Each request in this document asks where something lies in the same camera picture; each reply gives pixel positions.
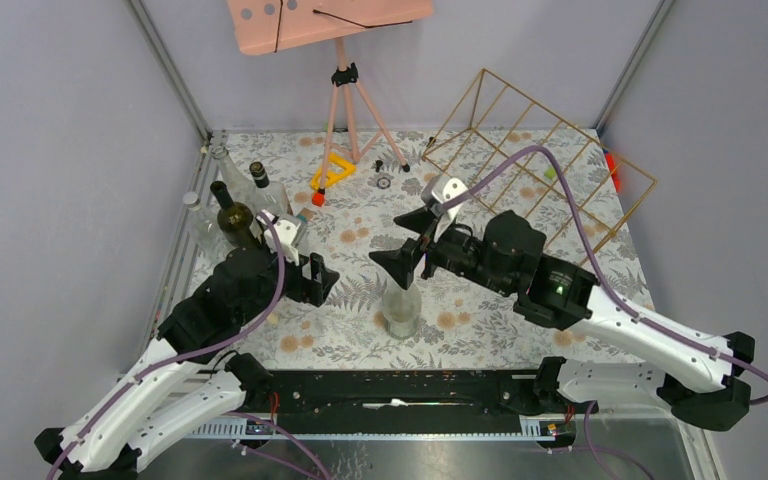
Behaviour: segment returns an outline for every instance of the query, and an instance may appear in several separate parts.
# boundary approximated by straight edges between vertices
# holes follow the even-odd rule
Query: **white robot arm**
[[[422,193],[425,206],[394,219],[419,238],[408,239],[399,250],[372,252],[370,258],[405,289],[424,258],[422,278],[443,268],[503,296],[516,294],[513,310],[527,321],[580,332],[646,360],[630,365],[544,360],[544,377],[554,383],[548,388],[554,387],[570,402],[645,403],[711,430],[727,430],[746,414],[750,390],[737,379],[742,369],[720,354],[751,363],[751,337],[740,332],[724,337],[702,333],[622,299],[639,312],[632,318],[593,274],[544,255],[546,236],[513,211],[491,219],[483,238],[472,236],[470,228],[456,223],[459,206],[446,208],[464,191],[457,178],[433,179]],[[690,347],[644,324],[641,317],[717,353]]]
[[[43,458],[52,464],[59,461],[61,478],[132,478],[129,475],[136,475],[205,421],[239,408],[247,398],[249,373],[244,369],[218,372],[199,390],[155,412],[177,385],[205,368],[216,354],[215,349],[195,352],[235,337],[267,308],[276,290],[300,303],[325,302],[339,274],[327,269],[320,255],[299,253],[301,220],[262,213],[272,224],[266,229],[266,246],[232,251],[191,297],[175,306],[157,338],[92,410],[72,425],[49,428],[37,436],[35,444]],[[278,252],[284,255],[279,259],[281,285]],[[185,354],[196,356],[173,360]],[[164,363],[146,374],[148,367]]]

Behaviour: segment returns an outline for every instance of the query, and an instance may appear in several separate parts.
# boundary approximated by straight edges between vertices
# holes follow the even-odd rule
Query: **glass bottle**
[[[270,181],[266,169],[260,162],[252,162],[249,166],[254,184],[257,186],[255,199],[252,202],[256,211],[266,210],[273,215],[279,213],[293,214],[293,207],[290,206],[290,197],[287,196],[287,189],[281,182]]]
[[[296,218],[302,221],[301,227],[299,227],[299,234],[296,237],[296,241],[293,243],[293,246],[298,249],[299,253],[302,255],[309,257],[310,256],[310,238],[309,238],[309,229],[307,224],[307,218],[305,218],[304,215],[301,213],[296,215]]]
[[[249,207],[240,202],[235,202],[228,193],[225,182],[215,181],[210,184],[210,191],[219,202],[219,213],[216,214],[216,223],[225,234],[225,238],[231,245],[243,249],[260,248],[260,242],[251,231],[254,220]]]
[[[222,181],[228,186],[228,191],[236,201],[244,205],[252,205],[255,197],[254,182],[243,175],[243,172],[234,164],[231,155],[225,145],[214,145],[210,148],[210,156],[219,166]]]
[[[225,260],[233,247],[216,222],[212,219],[212,213],[202,206],[201,199],[196,192],[184,194],[184,205],[187,206],[187,231],[190,238],[201,248],[205,256],[212,262]]]
[[[412,337],[419,329],[419,317],[422,313],[422,295],[416,283],[411,283],[405,290],[388,277],[381,300],[381,313],[387,319],[387,331],[390,336],[399,340]]]

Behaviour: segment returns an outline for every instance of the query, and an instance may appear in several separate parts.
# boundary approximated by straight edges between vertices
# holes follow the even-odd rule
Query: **white wall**
[[[768,2],[677,2],[606,141],[661,182],[631,222],[656,307],[768,371]],[[715,439],[729,480],[768,478],[768,405]]]
[[[337,66],[332,42],[246,56],[225,1],[145,3],[211,127],[322,128]],[[349,36],[346,49],[392,127],[439,127],[482,67],[587,125],[657,4],[437,0],[433,16]],[[358,121],[373,126],[360,111]]]
[[[122,1],[0,1],[0,480],[134,361],[196,134]]]

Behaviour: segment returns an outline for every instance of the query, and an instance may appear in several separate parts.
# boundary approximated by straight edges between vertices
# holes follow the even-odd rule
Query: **pink tripod stand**
[[[331,156],[331,149],[335,149],[346,155],[351,159],[351,162],[357,164],[366,152],[372,147],[375,142],[383,135],[387,139],[387,143],[390,144],[390,148],[393,149],[393,153],[396,154],[396,158],[399,159],[399,163],[402,165],[402,170],[405,172],[410,171],[410,165],[408,165],[405,156],[402,155],[402,151],[396,146],[396,142],[393,140],[393,136],[390,135],[390,131],[387,130],[387,126],[381,119],[381,115],[378,113],[378,109],[375,108],[375,104],[372,103],[372,99],[369,97],[369,93],[363,87],[363,84],[358,78],[358,70],[354,63],[348,64],[346,60],[346,48],[343,45],[343,37],[337,37],[334,39],[337,45],[337,71],[331,76],[331,83],[333,88],[331,90],[331,110],[328,113],[328,129],[325,132],[325,156],[322,158],[322,170],[319,176],[319,189],[313,194],[313,204],[321,207],[325,204],[325,182],[327,180],[328,166],[330,164],[329,157]],[[354,85],[360,98],[363,99],[363,103],[366,104],[366,108],[369,109],[369,113],[375,119],[375,123],[378,124],[378,132],[374,137],[363,147],[363,150],[358,149],[357,129],[355,127],[355,112],[354,105],[352,103],[352,92],[349,89],[351,85]],[[332,136],[334,134],[334,118],[337,115],[337,96],[338,91],[343,91],[343,100],[346,106],[346,121],[348,123],[349,141],[351,142],[351,151],[332,143]]]

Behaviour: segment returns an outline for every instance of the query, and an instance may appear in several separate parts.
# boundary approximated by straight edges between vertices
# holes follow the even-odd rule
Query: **red object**
[[[325,194],[319,193],[319,192],[314,193],[312,201],[313,201],[313,204],[316,205],[317,207],[321,207],[325,205]]]
[[[620,173],[619,169],[617,169],[617,164],[614,163],[614,157],[611,156],[610,152],[605,152],[605,162],[608,163],[608,170],[611,171],[611,180],[614,181],[614,187],[617,189],[617,193],[620,193],[620,190],[622,190],[622,181],[620,180]]]

